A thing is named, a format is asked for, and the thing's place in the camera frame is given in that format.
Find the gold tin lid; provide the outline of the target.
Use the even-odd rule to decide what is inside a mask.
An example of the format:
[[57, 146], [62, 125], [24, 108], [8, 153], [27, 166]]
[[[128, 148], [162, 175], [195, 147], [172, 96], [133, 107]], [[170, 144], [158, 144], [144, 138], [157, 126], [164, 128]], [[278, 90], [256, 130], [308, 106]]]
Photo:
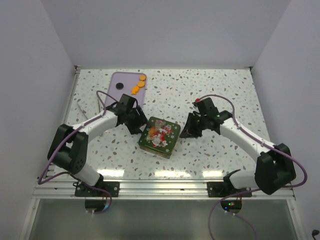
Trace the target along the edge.
[[150, 117], [141, 137], [138, 141], [139, 144], [152, 143], [154, 146], [159, 144], [176, 146], [181, 126], [177, 123], [170, 122], [157, 117]]

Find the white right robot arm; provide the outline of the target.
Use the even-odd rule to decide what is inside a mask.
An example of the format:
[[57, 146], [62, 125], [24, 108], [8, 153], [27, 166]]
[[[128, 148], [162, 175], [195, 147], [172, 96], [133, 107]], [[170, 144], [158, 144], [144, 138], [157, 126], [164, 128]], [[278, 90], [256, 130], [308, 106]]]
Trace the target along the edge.
[[245, 151], [255, 162], [255, 170], [234, 170], [223, 177], [219, 194], [235, 196], [239, 191], [260, 189], [271, 195], [296, 178], [294, 163], [288, 146], [265, 141], [242, 127], [233, 113], [219, 111], [211, 98], [197, 99], [196, 111], [190, 112], [180, 138], [200, 138], [204, 130], [216, 132]]

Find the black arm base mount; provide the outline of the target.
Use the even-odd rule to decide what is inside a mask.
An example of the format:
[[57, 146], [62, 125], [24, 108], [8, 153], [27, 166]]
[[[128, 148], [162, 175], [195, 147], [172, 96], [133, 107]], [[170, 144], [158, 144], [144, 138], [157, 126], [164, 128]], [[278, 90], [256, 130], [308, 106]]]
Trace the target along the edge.
[[100, 175], [94, 186], [88, 185], [75, 176], [71, 175], [76, 182], [72, 185], [75, 187], [74, 195], [76, 197], [118, 197], [120, 191], [120, 183], [118, 181], [104, 181]]

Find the steel tongs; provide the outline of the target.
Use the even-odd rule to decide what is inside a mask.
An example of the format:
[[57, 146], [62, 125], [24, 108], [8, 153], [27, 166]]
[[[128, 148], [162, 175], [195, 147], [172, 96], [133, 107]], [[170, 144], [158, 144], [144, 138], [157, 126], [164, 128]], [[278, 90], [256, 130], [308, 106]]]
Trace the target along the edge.
[[95, 117], [101, 111], [97, 97], [90, 97], [89, 100], [77, 99], [76, 104], [87, 119]]

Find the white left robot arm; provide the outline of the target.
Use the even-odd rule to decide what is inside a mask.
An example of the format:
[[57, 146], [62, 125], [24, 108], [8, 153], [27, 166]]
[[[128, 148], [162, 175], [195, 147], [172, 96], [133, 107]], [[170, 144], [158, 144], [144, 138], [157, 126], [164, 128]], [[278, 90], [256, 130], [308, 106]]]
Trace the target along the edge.
[[99, 196], [104, 190], [103, 177], [87, 163], [90, 141], [119, 125], [125, 125], [132, 135], [141, 134], [147, 121], [138, 100], [122, 94], [120, 100], [115, 99], [108, 106], [103, 104], [101, 112], [86, 121], [60, 125], [48, 151], [48, 163], [85, 183], [92, 196]]

